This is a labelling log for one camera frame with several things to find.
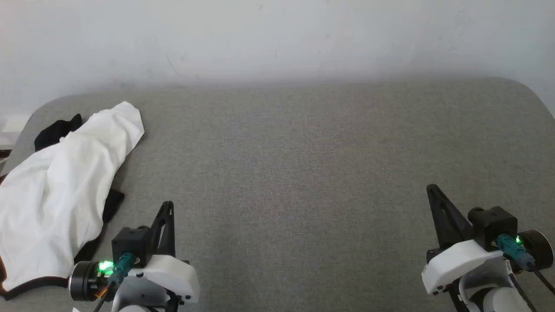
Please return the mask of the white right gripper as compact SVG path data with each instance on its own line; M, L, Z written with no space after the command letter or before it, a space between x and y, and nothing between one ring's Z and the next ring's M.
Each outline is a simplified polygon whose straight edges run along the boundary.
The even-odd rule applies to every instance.
M554 264L554 251L545 235L529 230L512 237L498 235L487 251L474 240L471 224L436 185L426 187L440 249L446 249L423 270L426 292L436 296L454 289L484 296L521 296L515 271L539 271Z

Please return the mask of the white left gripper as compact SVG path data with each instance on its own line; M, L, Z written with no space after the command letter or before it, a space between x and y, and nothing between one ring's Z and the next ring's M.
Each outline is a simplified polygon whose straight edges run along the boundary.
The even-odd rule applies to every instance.
M165 201L151 225L153 255L145 268L133 268L108 295L108 302L198 302L200 284L195 268L175 258L174 203ZM112 261L81 261L69 277L72 300L93 302L115 272Z

